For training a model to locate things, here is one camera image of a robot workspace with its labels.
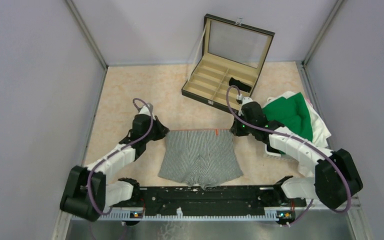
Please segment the grey striped underwear orange trim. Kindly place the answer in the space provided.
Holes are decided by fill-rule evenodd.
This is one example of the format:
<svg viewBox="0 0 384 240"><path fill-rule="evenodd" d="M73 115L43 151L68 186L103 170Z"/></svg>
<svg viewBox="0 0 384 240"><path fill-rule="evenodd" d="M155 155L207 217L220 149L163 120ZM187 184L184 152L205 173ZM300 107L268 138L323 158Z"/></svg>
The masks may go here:
<svg viewBox="0 0 384 240"><path fill-rule="evenodd" d="M233 138L228 129L170 131L158 176L202 189L242 177Z"/></svg>

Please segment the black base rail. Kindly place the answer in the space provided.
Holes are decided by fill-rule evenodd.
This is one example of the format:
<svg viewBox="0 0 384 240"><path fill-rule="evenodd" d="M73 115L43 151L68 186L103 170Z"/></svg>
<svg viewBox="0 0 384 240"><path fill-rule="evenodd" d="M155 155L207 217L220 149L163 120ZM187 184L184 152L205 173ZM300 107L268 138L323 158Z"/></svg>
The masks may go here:
<svg viewBox="0 0 384 240"><path fill-rule="evenodd" d="M304 199L286 198L277 185L226 185L202 189L199 186L149 186L137 189L130 200L116 208L139 208L146 216L262 216L266 208L306 207Z"/></svg>

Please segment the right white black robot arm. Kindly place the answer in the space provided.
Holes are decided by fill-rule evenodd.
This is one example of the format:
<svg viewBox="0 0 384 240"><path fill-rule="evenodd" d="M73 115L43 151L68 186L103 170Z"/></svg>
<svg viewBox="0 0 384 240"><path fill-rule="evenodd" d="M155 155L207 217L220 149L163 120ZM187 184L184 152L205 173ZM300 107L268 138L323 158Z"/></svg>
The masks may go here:
<svg viewBox="0 0 384 240"><path fill-rule="evenodd" d="M349 152L317 147L284 124L267 120L260 104L250 97L239 100L239 105L239 110L232 112L234 135L252 135L266 147L292 157L303 175L280 183L273 192L277 205L287 206L293 199L301 198L319 200L336 213L351 208L352 197L363 184Z"/></svg>

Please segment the green cloth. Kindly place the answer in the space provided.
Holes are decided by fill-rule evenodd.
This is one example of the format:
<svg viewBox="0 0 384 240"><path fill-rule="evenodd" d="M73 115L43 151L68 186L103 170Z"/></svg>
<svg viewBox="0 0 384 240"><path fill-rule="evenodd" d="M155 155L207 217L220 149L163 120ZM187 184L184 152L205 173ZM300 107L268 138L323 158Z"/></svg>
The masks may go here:
<svg viewBox="0 0 384 240"><path fill-rule="evenodd" d="M313 140L311 115L302 93L287 91L278 97L269 98L262 111L268 121L278 121L294 134Z"/></svg>

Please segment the black underwear with beige waistband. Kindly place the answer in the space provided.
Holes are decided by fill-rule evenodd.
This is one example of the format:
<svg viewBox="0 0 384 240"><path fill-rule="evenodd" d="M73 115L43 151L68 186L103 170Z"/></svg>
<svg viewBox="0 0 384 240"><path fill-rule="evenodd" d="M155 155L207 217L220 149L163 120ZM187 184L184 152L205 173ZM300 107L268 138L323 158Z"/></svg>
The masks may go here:
<svg viewBox="0 0 384 240"><path fill-rule="evenodd" d="M252 90L252 87L250 85L245 84L244 82L242 82L238 79L235 79L233 77L230 78L228 84L229 84L229 86L237 86L240 91L243 91L246 93L250 93Z"/></svg>

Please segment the white basket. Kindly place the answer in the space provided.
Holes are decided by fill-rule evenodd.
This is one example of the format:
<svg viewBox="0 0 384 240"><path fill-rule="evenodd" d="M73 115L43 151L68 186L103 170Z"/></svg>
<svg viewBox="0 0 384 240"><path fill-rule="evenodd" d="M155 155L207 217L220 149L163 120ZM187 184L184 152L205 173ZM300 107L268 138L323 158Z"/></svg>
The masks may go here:
<svg viewBox="0 0 384 240"><path fill-rule="evenodd" d="M292 158L291 156L287 154L280 153L274 148L271 148L270 146L266 145L264 150L264 156L267 158L279 160L279 161L285 161L285 162L291 162L294 163L296 160Z"/></svg>

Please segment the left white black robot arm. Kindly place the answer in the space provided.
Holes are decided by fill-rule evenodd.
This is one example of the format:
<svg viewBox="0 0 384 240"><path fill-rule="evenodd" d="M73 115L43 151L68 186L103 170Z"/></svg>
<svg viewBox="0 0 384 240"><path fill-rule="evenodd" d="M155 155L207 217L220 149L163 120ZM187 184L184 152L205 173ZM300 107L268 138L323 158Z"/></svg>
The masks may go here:
<svg viewBox="0 0 384 240"><path fill-rule="evenodd" d="M141 198L138 182L131 178L120 178L114 183L111 180L136 161L150 141L162 140L169 131L157 116L135 115L132 128L109 153L88 165L76 165L69 171L59 209L95 222L108 215L118 203L136 206Z"/></svg>

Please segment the white cloth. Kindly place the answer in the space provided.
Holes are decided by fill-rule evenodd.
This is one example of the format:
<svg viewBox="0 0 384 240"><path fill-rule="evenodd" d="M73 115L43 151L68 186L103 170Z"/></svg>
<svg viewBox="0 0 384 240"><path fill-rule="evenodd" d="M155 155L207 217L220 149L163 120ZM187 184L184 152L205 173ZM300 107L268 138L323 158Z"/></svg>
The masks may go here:
<svg viewBox="0 0 384 240"><path fill-rule="evenodd" d="M306 99L306 104L310 112L311 126L313 129L313 140L311 141L315 146L320 148L327 148L328 142L327 139L332 136L325 122L321 116L313 108L313 105L308 99Z"/></svg>

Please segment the black leather compartment box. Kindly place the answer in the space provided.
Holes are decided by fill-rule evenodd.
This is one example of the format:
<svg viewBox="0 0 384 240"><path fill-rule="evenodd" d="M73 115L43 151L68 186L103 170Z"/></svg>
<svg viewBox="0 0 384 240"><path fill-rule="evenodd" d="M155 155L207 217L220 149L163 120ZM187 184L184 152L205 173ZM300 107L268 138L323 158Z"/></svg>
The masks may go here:
<svg viewBox="0 0 384 240"><path fill-rule="evenodd" d="M251 92L240 90L250 97L274 37L272 31L244 24L241 17L233 21L207 13L182 95L224 112L237 111L237 93L228 91L229 80L251 86Z"/></svg>

